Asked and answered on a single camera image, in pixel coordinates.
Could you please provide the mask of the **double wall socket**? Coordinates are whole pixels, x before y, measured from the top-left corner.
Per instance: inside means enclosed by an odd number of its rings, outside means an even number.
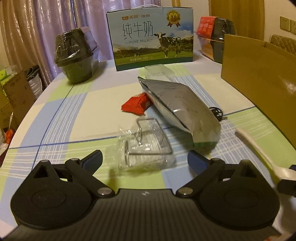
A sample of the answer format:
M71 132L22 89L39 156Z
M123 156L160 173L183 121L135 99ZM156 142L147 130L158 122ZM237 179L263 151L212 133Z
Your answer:
M280 29L296 35L296 21L280 16Z

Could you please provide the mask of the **black red wrapped container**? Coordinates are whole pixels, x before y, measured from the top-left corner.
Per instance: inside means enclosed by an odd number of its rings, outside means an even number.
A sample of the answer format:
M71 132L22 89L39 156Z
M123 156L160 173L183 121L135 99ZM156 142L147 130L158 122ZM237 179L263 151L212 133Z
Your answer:
M201 53L222 64L225 35L236 35L233 21L216 16L202 16L196 33Z

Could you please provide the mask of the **red candy packet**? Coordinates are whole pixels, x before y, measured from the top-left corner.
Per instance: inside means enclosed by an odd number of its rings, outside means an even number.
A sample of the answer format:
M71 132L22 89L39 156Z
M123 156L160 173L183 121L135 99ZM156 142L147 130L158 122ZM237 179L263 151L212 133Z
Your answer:
M144 112L153 105L146 93L132 96L126 103L121 106L121 110L126 113L133 113L138 116L144 115Z

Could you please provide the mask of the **blue milk carton box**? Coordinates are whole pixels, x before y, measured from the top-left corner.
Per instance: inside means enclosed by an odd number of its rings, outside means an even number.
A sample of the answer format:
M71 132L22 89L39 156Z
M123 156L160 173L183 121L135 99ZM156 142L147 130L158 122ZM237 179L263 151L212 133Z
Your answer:
M142 7L106 17L117 71L193 61L192 8Z

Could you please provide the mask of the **silver foil pouch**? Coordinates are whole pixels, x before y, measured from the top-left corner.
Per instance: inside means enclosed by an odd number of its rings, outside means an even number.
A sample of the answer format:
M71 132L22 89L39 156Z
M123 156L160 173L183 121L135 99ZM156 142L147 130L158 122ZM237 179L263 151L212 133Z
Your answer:
M215 145L221 125L210 108L187 85L138 77L157 110L172 126L192 135L195 146Z

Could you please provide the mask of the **brown cardboard boxes stack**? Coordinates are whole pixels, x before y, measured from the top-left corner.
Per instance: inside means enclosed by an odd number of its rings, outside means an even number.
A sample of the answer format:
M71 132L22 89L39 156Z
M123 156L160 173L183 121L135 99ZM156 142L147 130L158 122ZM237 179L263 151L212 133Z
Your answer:
M1 128L9 127L13 113L11 127L17 130L34 102L35 96L24 71L8 77L8 81L1 85Z

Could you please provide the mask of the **brown cardboard box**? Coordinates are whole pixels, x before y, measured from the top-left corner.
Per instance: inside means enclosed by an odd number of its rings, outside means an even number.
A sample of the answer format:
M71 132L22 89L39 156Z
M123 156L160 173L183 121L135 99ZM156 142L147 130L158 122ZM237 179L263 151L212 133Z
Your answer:
M295 145L295 56L261 40L225 35L221 77Z

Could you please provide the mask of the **checked tablecloth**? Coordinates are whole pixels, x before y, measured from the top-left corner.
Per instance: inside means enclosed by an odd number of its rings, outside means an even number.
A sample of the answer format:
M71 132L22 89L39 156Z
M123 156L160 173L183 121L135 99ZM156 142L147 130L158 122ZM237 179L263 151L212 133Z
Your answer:
M275 183L262 161L235 135L249 133L281 167L295 164L295 149L281 132L241 93L221 79L221 64L196 52L195 60L170 64L175 81L189 86L208 106L223 110L221 140L211 152L229 163L254 162L267 181ZM43 159L53 164L82 158L96 149L105 152L123 130L132 128L136 116L121 105L141 93L138 77L144 68L118 72L112 60L102 62L93 79L70 85L59 74L45 89L18 127L1 167L1 236L16 226L10 200L34 166Z

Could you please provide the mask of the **purple curtain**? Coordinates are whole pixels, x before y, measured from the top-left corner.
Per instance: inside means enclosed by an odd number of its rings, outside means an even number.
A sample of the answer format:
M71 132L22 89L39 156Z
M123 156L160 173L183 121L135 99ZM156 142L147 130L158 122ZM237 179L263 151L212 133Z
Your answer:
M1 1L1 40L10 65L27 70L39 65L44 84L61 72L54 62L55 38L89 27L100 61L113 58L106 14L160 1Z

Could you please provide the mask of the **clear plastic bag with hook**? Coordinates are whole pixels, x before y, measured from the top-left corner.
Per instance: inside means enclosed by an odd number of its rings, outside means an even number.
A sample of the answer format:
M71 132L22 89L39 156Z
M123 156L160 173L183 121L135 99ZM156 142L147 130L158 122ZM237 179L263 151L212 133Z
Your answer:
M138 118L122 131L116 144L106 149L106 162L117 173L156 172L175 166L171 143L159 121Z

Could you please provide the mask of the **clear plastic lid box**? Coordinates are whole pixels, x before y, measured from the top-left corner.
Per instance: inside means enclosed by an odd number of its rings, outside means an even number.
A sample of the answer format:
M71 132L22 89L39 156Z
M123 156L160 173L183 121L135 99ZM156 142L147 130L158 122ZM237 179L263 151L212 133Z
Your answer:
M175 82L175 73L163 64L145 66L145 78Z

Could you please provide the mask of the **black wrapped bowl container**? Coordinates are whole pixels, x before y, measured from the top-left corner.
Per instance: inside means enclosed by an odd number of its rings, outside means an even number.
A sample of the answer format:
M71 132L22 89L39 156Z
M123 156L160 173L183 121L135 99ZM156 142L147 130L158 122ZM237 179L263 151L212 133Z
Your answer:
M95 73L99 47L89 27L56 36L54 62L71 84L90 79Z

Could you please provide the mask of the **quilted brown chair cushion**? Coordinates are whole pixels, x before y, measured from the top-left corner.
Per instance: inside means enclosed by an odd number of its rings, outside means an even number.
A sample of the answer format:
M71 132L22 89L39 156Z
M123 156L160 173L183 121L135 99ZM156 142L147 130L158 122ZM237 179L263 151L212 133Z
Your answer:
M296 40L280 35L271 35L269 42L281 49L289 52L290 54L296 55Z

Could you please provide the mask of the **white plastic spoon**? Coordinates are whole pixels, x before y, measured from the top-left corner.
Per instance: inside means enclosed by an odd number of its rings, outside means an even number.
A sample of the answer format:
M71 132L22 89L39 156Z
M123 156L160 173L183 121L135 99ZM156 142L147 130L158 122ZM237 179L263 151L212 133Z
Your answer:
M288 168L283 168L277 166L274 161L267 156L264 150L255 142L255 140L243 129L237 128L236 133L238 133L241 137L243 137L248 144L250 144L264 159L267 165L273 170L273 173L280 179L280 180L290 180L295 181L295 171Z

